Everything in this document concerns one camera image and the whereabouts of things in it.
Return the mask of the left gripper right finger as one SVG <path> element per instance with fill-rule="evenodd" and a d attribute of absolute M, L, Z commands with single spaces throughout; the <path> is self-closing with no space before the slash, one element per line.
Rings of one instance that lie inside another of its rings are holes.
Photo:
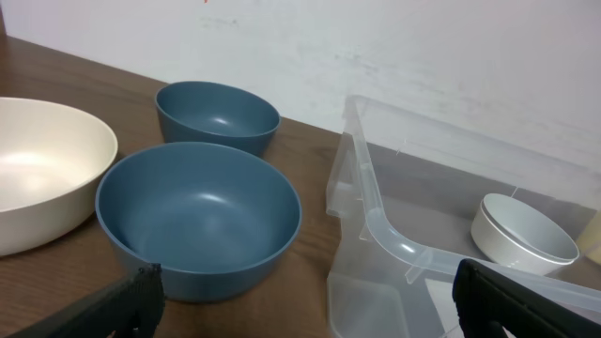
<path fill-rule="evenodd" d="M 600 338 L 600 325 L 472 260 L 459 265 L 453 300 L 465 338 Z"/>

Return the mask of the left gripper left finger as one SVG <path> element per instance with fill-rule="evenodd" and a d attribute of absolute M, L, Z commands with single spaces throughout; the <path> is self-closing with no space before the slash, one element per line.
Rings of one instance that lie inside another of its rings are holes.
<path fill-rule="evenodd" d="M 147 264 L 9 338 L 152 337 L 164 307 L 162 268 Z"/>

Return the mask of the small white bowl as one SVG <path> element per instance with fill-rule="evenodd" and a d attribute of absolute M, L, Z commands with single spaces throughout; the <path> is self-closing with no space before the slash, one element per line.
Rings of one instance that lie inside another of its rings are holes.
<path fill-rule="evenodd" d="M 476 246 L 491 261 L 536 275 L 547 275 L 572 262 L 558 262 L 534 253 L 499 230 L 480 208 L 471 224 L 470 234 Z"/>

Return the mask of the small grey bowl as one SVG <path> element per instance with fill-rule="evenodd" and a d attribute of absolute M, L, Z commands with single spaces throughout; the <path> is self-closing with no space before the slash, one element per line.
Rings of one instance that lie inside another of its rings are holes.
<path fill-rule="evenodd" d="M 568 263 L 579 258 L 569 235 L 544 213 L 513 197 L 489 193 L 481 207 L 487 218 L 508 238 L 552 261 Z"/>

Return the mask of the small yellow bowl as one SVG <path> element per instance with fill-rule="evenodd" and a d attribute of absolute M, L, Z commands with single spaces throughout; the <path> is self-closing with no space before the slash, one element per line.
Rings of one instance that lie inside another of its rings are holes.
<path fill-rule="evenodd" d="M 600 264 L 600 220 L 595 219 L 584 228 L 578 236 L 576 244 L 580 255 Z"/>

